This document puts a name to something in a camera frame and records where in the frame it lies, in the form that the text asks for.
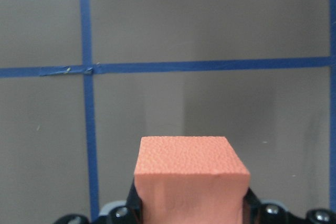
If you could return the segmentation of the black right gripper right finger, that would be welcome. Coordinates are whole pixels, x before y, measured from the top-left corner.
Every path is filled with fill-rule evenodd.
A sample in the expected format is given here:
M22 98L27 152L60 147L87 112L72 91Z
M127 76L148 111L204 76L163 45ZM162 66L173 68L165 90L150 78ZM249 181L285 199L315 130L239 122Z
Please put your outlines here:
M261 202L251 188L248 188L243 198L243 224L253 224L256 222Z

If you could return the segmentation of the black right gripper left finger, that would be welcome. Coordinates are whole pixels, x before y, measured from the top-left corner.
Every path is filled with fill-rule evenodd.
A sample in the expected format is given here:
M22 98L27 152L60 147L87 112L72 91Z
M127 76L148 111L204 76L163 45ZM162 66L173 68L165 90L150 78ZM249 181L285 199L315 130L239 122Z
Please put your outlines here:
M125 207L128 210L128 216L131 216L134 223L143 223L142 200L138 195L134 179L132 181Z

